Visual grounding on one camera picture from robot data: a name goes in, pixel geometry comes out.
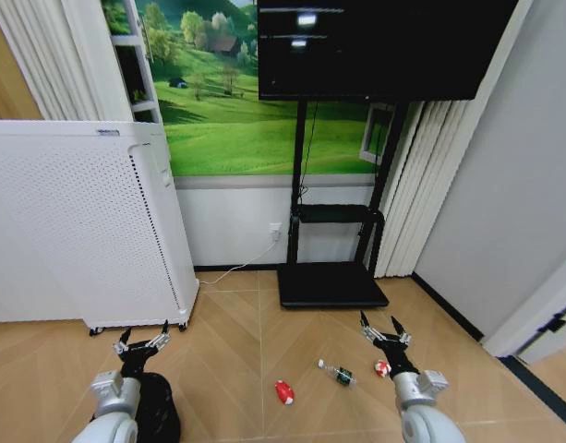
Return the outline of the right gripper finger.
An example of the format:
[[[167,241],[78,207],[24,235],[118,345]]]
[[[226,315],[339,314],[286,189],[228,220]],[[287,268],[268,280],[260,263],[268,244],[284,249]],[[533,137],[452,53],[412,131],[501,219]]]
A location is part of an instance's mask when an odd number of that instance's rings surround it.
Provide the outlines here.
[[[392,325],[397,333],[399,342],[402,343],[404,346],[408,346],[410,344],[411,335],[404,329],[403,325],[399,322],[399,320],[391,316]]]
[[[368,341],[374,343],[375,340],[379,338],[378,332],[370,326],[367,316],[363,310],[360,311],[360,325],[362,333]]]

